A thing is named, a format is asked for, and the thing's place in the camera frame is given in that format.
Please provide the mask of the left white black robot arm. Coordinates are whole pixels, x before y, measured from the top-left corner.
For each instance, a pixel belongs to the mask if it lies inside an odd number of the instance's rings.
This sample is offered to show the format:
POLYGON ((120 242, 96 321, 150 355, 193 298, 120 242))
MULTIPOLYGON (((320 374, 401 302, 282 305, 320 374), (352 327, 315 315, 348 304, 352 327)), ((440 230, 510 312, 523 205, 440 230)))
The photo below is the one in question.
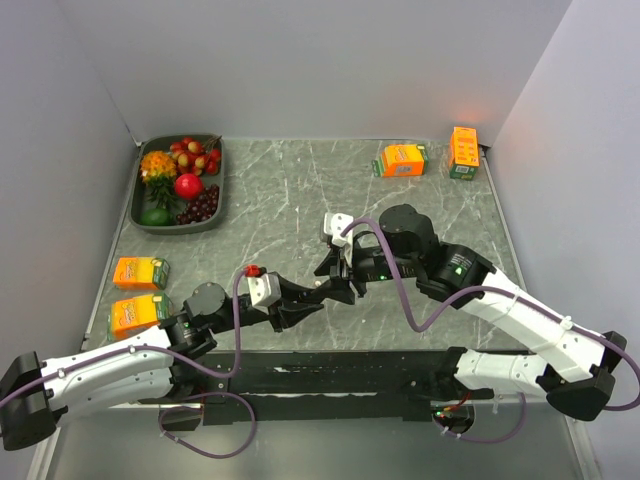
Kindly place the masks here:
POLYGON ((241 328, 262 322, 281 332, 322 309, 326 297, 275 272, 260 270, 247 281, 246 294, 203 283, 176 314, 105 347, 49 360, 34 352, 17 357, 1 380, 4 449, 35 445, 80 413, 155 398, 187 401, 198 387, 195 372, 230 379, 240 370, 239 346, 229 367, 201 364, 217 334, 231 331, 239 340, 241 328))

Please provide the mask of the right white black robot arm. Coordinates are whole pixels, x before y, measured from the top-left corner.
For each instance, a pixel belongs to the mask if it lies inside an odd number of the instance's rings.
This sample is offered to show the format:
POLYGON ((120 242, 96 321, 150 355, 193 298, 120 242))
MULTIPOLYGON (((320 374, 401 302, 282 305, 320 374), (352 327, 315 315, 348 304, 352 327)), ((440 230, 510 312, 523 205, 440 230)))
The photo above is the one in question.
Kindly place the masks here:
POLYGON ((428 330, 452 307, 526 348, 524 354, 454 351, 453 364, 436 375, 444 396, 479 390, 536 396, 582 421, 612 410, 614 371, 624 357, 625 338, 580 327, 473 249, 440 241, 431 219, 413 206, 390 207, 377 221, 327 213, 320 236, 330 252, 316 275, 337 275, 348 292, 359 295, 371 282, 393 281, 415 332, 428 330))

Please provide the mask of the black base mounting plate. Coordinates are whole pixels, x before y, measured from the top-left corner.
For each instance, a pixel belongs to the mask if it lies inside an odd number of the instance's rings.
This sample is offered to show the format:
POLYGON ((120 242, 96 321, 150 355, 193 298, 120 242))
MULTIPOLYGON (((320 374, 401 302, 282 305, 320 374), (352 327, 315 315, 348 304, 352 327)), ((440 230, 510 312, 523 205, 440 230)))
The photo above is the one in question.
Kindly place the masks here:
POLYGON ((249 351, 230 379, 206 376, 175 364, 161 402, 183 403, 211 393, 205 425, 244 421, 247 400, 260 421, 400 418, 429 421, 433 406, 458 400, 489 400, 489 388, 469 390, 454 377, 462 348, 406 351, 249 351))

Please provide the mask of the dark purple grape bunch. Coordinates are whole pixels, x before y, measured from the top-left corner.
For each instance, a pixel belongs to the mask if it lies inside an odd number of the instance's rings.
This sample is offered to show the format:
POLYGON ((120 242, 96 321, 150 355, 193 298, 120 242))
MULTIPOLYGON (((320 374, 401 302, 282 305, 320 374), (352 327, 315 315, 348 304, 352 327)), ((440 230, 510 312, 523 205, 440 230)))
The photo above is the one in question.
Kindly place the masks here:
POLYGON ((210 219, 219 207, 220 188, 218 185, 205 187, 194 200, 187 202, 185 209, 176 216, 179 225, 200 223, 210 219))

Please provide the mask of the orange box top centre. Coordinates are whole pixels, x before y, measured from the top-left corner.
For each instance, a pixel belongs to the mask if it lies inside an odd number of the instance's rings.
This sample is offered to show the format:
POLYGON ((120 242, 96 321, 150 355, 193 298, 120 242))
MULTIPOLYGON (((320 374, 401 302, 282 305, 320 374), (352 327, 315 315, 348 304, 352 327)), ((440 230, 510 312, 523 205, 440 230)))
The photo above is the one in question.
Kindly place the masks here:
POLYGON ((393 144, 385 147, 372 162, 376 177, 421 176, 429 163, 424 144, 393 144))

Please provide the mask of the orange box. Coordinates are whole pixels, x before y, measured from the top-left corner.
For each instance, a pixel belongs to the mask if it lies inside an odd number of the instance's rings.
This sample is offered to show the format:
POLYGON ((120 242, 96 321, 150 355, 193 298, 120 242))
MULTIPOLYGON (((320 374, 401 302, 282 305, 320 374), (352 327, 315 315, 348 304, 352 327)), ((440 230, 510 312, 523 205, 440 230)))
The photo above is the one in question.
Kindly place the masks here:
POLYGON ((145 294, 112 304, 108 323, 111 340, 119 341, 158 325, 174 313, 165 293, 145 294))
POLYGON ((385 147, 372 162, 376 177, 421 176, 429 163, 424 144, 393 144, 385 147))
POLYGON ((120 257, 112 277, 121 290, 164 290, 170 273, 167 260, 159 257, 120 257))

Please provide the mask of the red toy apple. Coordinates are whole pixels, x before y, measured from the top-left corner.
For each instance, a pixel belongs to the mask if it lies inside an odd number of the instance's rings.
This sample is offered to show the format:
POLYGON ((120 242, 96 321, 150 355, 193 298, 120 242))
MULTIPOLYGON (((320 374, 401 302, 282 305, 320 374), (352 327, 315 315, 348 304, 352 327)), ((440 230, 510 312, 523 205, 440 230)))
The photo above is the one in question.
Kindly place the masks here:
POLYGON ((204 191, 204 184, 195 174, 182 174, 175 181, 174 191, 179 198, 190 201, 196 199, 204 191))

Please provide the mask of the green toy avocado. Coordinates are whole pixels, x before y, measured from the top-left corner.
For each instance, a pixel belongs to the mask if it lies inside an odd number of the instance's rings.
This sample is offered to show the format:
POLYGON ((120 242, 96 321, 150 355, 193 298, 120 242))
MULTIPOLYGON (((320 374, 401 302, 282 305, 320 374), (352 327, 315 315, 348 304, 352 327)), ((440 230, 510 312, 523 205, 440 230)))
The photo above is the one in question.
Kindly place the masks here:
POLYGON ((153 208, 146 210, 139 220, 141 225, 164 227, 174 224, 174 217, 172 213, 164 208, 153 208))

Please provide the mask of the orange box upper left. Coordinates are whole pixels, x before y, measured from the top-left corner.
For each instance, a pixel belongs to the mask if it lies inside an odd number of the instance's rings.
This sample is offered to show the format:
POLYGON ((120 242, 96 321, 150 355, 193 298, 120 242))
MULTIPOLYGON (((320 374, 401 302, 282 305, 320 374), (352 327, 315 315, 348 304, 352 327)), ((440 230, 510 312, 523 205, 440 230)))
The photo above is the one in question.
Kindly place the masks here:
POLYGON ((159 257, 120 257, 112 277, 121 290, 164 290, 170 273, 167 260, 159 257))

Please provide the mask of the orange box lower left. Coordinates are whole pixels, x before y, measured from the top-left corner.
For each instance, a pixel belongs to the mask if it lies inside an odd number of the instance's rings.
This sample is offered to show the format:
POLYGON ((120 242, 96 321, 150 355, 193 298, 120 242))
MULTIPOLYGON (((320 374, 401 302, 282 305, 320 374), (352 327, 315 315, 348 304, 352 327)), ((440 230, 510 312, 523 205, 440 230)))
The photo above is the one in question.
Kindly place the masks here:
POLYGON ((145 294, 112 304, 108 323, 111 340, 119 341, 158 325, 174 313, 165 293, 145 294))

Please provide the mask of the dark green fruit tray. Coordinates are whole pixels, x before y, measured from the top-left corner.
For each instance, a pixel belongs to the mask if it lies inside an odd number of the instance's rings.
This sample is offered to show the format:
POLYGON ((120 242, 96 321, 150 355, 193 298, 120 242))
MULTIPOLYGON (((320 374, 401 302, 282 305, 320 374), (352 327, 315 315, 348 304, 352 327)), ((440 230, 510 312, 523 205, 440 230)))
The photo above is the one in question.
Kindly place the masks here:
POLYGON ((131 222, 156 235, 202 233, 226 214, 224 144, 215 134, 158 136, 137 160, 131 222))

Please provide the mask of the red yellow cherry bunch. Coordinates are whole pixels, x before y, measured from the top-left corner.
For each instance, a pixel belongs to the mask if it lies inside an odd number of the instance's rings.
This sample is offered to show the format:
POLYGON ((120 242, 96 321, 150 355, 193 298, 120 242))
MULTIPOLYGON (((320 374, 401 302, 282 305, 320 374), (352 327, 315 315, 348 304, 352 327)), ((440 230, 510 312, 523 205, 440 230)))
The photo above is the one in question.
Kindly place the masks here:
POLYGON ((169 152, 181 174, 215 176, 220 172, 222 163, 220 136, 209 136, 205 140, 183 137, 169 146, 169 152))

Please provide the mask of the orange green carton upright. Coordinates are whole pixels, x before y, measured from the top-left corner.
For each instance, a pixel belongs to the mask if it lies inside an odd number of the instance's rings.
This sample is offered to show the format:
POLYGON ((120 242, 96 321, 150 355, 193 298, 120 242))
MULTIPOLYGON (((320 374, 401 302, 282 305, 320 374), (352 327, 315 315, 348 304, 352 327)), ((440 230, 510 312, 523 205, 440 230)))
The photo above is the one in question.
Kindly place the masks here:
POLYGON ((480 155, 476 130, 455 126, 450 138, 449 177, 472 180, 479 167, 480 155))

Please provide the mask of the orange yellow toy pineapple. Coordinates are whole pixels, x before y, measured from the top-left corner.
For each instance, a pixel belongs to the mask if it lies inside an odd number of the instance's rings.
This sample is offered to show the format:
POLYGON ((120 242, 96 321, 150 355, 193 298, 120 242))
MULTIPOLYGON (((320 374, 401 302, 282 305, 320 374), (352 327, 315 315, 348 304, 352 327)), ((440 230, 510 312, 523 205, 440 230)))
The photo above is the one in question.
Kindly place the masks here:
POLYGON ((151 151, 142 158, 139 171, 149 201, 158 208, 173 207, 176 203, 174 184, 177 178, 174 160, 164 151, 151 151))

